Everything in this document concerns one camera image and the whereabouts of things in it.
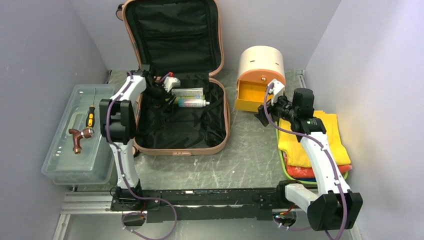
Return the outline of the red white tie-dye cloth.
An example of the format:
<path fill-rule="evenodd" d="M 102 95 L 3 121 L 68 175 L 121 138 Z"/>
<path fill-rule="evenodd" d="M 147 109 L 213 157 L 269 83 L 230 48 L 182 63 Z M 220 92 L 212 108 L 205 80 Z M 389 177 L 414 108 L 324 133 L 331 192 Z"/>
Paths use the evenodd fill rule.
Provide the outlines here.
<path fill-rule="evenodd" d="M 295 179 L 313 179 L 315 178 L 314 171 L 311 167 L 292 166 L 288 164 L 287 157 L 284 157 L 285 169 L 290 177 Z M 339 171 L 342 174 L 347 173 L 353 167 L 351 165 L 339 165 Z"/>

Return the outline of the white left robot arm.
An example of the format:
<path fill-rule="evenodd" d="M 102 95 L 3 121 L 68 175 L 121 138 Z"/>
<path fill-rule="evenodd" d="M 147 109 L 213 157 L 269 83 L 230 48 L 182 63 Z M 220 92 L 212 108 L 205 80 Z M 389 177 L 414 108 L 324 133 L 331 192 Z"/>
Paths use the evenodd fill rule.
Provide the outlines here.
<path fill-rule="evenodd" d="M 99 102 L 101 135 L 112 150 L 117 170 L 115 197 L 131 210 L 139 209 L 145 200 L 133 155 L 136 100 L 146 90 L 159 92 L 167 99 L 171 90 L 180 85 L 181 81 L 171 72 L 156 81 L 149 71 L 129 71 L 117 93 Z"/>

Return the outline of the clear plastic storage box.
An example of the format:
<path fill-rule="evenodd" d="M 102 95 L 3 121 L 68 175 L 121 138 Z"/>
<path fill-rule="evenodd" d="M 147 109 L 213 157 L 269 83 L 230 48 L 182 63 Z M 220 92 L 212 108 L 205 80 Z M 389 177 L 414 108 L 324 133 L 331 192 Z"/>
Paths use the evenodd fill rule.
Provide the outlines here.
<path fill-rule="evenodd" d="M 100 100 L 112 97 L 116 87 L 78 84 L 73 88 L 41 168 L 55 185 L 102 185 L 116 176 L 99 113 Z"/>

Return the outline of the white cosmetic box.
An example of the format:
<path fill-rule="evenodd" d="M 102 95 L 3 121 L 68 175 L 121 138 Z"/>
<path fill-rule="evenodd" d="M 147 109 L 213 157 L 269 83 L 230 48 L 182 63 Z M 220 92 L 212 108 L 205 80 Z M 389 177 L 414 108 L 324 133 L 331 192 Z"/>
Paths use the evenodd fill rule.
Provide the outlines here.
<path fill-rule="evenodd" d="M 175 88 L 171 90 L 171 93 L 176 97 L 197 97 L 204 95 L 204 89 L 202 87 L 197 88 Z"/>

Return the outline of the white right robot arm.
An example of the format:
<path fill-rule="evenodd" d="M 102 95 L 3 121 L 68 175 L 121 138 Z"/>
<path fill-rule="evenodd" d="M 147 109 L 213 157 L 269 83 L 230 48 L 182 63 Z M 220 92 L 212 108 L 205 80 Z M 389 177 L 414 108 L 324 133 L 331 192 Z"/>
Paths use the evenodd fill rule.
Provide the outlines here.
<path fill-rule="evenodd" d="M 296 136 L 311 163 L 317 184 L 317 193 L 303 184 L 283 181 L 275 194 L 276 203 L 287 208 L 291 204 L 307 214 L 310 228 L 329 233 L 337 230 L 339 239 L 350 230 L 360 213 L 363 198 L 353 192 L 340 172 L 332 154 L 323 121 L 315 116 L 314 94 L 308 88 L 294 90 L 292 100 L 285 95 L 285 86 L 279 81 L 268 84 L 264 102 L 255 117 L 263 126 L 271 124 L 277 130 Z"/>

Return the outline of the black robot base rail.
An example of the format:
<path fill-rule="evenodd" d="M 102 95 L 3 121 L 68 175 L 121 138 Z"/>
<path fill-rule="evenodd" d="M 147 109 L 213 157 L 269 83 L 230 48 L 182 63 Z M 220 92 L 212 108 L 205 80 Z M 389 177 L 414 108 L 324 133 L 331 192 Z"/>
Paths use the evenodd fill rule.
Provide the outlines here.
<path fill-rule="evenodd" d="M 112 195 L 112 213 L 141 213 L 147 223 L 165 221 L 293 218 L 298 206 L 284 199 L 280 186 L 143 190 L 145 200 L 119 201 Z"/>

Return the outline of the aluminium frame rail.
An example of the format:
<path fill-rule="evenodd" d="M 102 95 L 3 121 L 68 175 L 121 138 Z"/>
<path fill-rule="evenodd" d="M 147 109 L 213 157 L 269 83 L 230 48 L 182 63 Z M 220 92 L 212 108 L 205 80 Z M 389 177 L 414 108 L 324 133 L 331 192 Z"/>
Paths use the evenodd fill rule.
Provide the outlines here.
<path fill-rule="evenodd" d="M 297 180 L 283 180 L 279 182 L 279 184 L 284 181 L 303 184 L 308 190 L 311 190 L 314 193 L 318 192 L 317 186 L 312 186 L 310 182 L 307 182 L 304 184 Z M 112 197 L 113 197 L 113 194 L 116 192 L 116 188 L 114 191 L 110 191 L 110 192 L 82 191 L 82 192 L 67 193 L 65 195 L 65 199 L 62 205 L 61 215 L 60 215 L 60 219 L 56 228 L 54 238 L 56 240 L 62 240 L 65 237 L 68 221 L 72 215 L 114 214 L 114 215 L 120 215 L 121 217 L 120 222 L 122 225 L 122 229 L 124 231 L 128 232 L 129 234 L 135 235 L 141 239 L 145 239 L 146 236 L 138 232 L 138 228 L 140 228 L 144 224 L 152 224 L 152 223 L 148 223 L 142 213 L 129 212 L 129 213 L 122 214 L 122 213 L 111 212 L 110 207 L 111 207 Z M 294 223 L 296 221 L 297 212 L 299 211 L 305 213 L 303 210 L 301 210 L 298 207 L 298 210 L 295 211 L 294 217 L 288 218 L 287 216 L 278 215 L 274 217 L 273 221 L 275 221 L 281 228 L 285 230 L 295 231 L 296 227 Z M 164 236 L 165 239 L 169 239 L 172 236 L 172 234 L 176 231 L 178 221 L 179 220 L 176 220 L 176 219 L 171 221 L 173 223 L 172 228 Z"/>

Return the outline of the blue towel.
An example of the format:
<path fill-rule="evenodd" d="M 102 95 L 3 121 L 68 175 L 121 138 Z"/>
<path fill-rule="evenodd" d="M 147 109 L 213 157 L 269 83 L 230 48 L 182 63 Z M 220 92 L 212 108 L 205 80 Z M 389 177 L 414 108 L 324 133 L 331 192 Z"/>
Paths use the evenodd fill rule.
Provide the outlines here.
<path fill-rule="evenodd" d="M 298 181 L 303 181 L 303 182 L 310 182 L 310 183 L 316 183 L 316 179 L 315 178 L 298 178 Z"/>

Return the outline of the cream orange drawer cabinet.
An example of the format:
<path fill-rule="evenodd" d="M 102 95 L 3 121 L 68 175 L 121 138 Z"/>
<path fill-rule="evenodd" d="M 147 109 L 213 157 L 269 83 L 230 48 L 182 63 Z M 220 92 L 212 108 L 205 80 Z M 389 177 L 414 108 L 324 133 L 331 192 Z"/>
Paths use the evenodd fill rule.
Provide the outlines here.
<path fill-rule="evenodd" d="M 268 83 L 274 79 L 286 84 L 282 53 L 266 45 L 245 49 L 238 65 L 235 109 L 256 112 L 264 102 Z"/>

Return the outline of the green yellow small tube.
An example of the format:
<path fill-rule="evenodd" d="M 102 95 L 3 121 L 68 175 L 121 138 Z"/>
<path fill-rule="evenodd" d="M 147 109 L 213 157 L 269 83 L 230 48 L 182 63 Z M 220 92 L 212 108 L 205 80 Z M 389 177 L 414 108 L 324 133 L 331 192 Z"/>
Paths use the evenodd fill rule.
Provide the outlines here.
<path fill-rule="evenodd" d="M 201 100 L 204 100 L 205 96 L 204 95 L 202 95 L 202 96 L 177 96 L 174 99 L 174 103 L 177 104 L 181 99 L 183 99 L 183 100 L 185 100 L 185 99 L 201 99 Z"/>

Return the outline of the yellow black screwdriver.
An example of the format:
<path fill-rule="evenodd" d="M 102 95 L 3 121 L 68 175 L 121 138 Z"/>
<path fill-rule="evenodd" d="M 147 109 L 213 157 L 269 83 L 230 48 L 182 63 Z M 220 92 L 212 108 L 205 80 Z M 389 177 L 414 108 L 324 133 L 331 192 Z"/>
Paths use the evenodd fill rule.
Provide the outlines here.
<path fill-rule="evenodd" d="M 95 125 L 95 97 L 96 97 L 97 89 L 94 89 L 93 97 L 92 97 L 92 103 L 88 108 L 87 117 L 85 120 L 85 127 L 86 128 L 93 128 Z"/>

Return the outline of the yellow cloth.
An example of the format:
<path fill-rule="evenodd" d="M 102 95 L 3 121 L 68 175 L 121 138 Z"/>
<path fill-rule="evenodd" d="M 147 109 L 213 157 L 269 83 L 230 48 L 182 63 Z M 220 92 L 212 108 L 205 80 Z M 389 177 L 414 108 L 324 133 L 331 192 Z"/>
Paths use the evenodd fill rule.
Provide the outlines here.
<path fill-rule="evenodd" d="M 343 146 L 339 128 L 337 115 L 334 113 L 326 113 L 322 110 L 316 110 L 314 117 L 321 119 L 323 122 L 328 138 L 329 147 L 338 166 L 350 165 L 351 160 L 346 148 Z M 294 167 L 310 168 L 310 160 L 298 142 L 297 136 L 280 131 L 278 137 L 278 148 L 287 155 L 288 164 Z"/>

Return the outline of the pink hard-shell suitcase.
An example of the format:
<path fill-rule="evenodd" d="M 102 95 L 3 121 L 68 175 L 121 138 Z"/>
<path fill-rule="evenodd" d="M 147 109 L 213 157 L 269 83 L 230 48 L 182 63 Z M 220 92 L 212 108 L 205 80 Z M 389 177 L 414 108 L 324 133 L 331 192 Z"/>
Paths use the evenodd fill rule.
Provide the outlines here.
<path fill-rule="evenodd" d="M 168 72 L 182 89 L 203 88 L 210 105 L 158 109 L 147 90 L 137 97 L 134 146 L 147 155 L 213 155 L 230 135 L 223 84 L 214 79 L 224 65 L 219 7 L 213 0 L 128 0 L 116 16 L 125 24 L 138 72 L 159 81 Z"/>

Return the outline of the pastel cosmetic tube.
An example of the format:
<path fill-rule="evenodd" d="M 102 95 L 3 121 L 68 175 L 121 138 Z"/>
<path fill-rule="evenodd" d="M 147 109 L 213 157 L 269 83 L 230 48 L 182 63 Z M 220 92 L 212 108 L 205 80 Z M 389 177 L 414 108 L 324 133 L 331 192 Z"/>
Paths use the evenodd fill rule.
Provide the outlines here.
<path fill-rule="evenodd" d="M 205 99 L 180 99 L 178 106 L 180 108 L 204 108 L 210 105 Z"/>

